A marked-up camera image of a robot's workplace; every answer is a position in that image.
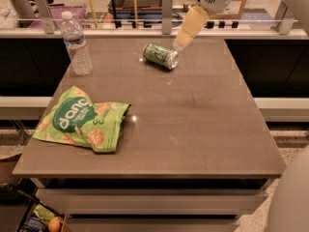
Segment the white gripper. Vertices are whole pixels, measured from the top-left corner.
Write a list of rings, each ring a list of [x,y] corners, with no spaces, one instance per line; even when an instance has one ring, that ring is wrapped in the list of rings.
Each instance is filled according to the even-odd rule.
[[[201,32],[209,14],[221,13],[232,0],[195,0],[198,6],[191,7],[185,15],[182,28],[173,42],[177,51],[183,51]]]

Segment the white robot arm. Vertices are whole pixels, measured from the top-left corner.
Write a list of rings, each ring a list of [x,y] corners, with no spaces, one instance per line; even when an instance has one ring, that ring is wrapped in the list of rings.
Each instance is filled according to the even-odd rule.
[[[200,33],[211,15],[232,0],[195,0],[173,42],[184,50]],[[309,0],[284,0],[309,36]],[[309,147],[302,149],[282,174],[269,206],[266,232],[309,232]]]

